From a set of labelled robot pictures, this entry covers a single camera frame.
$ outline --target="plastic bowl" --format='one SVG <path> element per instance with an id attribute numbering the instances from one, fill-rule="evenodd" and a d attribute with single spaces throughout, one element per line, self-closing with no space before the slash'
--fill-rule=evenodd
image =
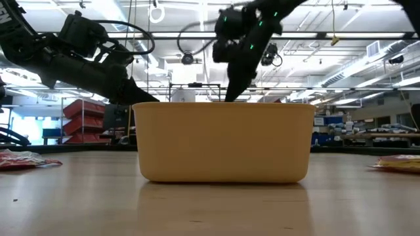
<path id="1" fill-rule="evenodd" d="M 150 102 L 133 109 L 140 171 L 151 181 L 293 183 L 308 171 L 314 106 Z"/>

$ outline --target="ceiling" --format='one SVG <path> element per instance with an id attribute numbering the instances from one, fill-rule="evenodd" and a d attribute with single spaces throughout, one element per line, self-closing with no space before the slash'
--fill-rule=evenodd
<path id="1" fill-rule="evenodd" d="M 165 15 L 162 21 L 153 23 L 149 21 L 149 9 L 154 7 L 153 1 L 127 1 L 127 0 L 90 0 L 83 1 L 86 8 L 81 9 L 79 1 L 71 0 L 23 0 L 18 3 L 26 10 L 26 20 L 39 32 L 60 31 L 66 16 L 75 10 L 82 12 L 83 16 L 90 19 L 121 20 L 121 13 L 130 23 L 152 32 L 179 31 L 185 25 L 192 22 L 216 19 L 219 9 L 229 6 L 236 1 L 227 0 L 168 0 L 158 1 L 159 7 L 164 8 Z M 342 0 L 334 1 L 334 14 L 331 1 L 309 0 L 297 7 L 287 18 L 282 21 L 284 31 L 333 31 L 333 19 L 335 19 L 336 32 L 405 32 L 413 31 L 410 21 L 401 7 L 387 0 L 348 0 L 348 9 L 344 10 Z M 152 11 L 153 18 L 160 17 L 159 9 Z M 106 25 L 109 32 L 116 29 Z M 213 26 L 203 28 L 191 28 L 191 31 L 212 31 Z M 373 41 L 339 41 L 335 46 L 328 41 L 286 41 L 273 40 L 279 48 L 279 54 L 283 56 L 282 66 L 258 67 L 258 76 L 255 83 L 258 87 L 307 87 L 316 84 L 313 80 L 323 80 L 327 75 L 357 61 L 366 54 L 366 46 Z M 184 50 L 195 51 L 202 47 L 202 40 L 182 40 Z M 406 60 L 409 63 L 417 62 L 417 47 L 405 51 Z M 203 66 L 198 66 L 196 79 L 199 82 L 221 83 L 226 86 L 226 64 L 215 64 L 211 59 L 211 47 L 206 50 L 206 66 L 209 69 L 209 80 L 205 81 Z M 156 41 L 156 49 L 152 53 L 154 58 L 161 58 L 168 62 L 166 69 L 174 71 L 191 71 L 191 66 L 183 66 L 179 63 L 180 52 L 175 40 Z M 167 86 L 168 77 L 147 75 L 146 64 L 143 60 L 133 65 L 133 77 L 139 81 L 141 87 Z M 354 77 L 362 77 L 364 81 L 375 78 L 393 69 L 390 65 L 382 63 L 372 64 L 366 69 L 355 73 Z M 351 87 L 352 83 L 342 86 Z M 267 96 L 284 98 L 292 91 L 269 92 Z"/>

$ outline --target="yellow bowl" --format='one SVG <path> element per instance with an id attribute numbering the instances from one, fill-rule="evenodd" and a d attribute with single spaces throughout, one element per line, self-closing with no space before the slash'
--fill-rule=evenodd
<path id="1" fill-rule="evenodd" d="M 308 171 L 314 106 L 150 102 L 133 109 L 140 171 L 151 181 L 292 183 Z"/>

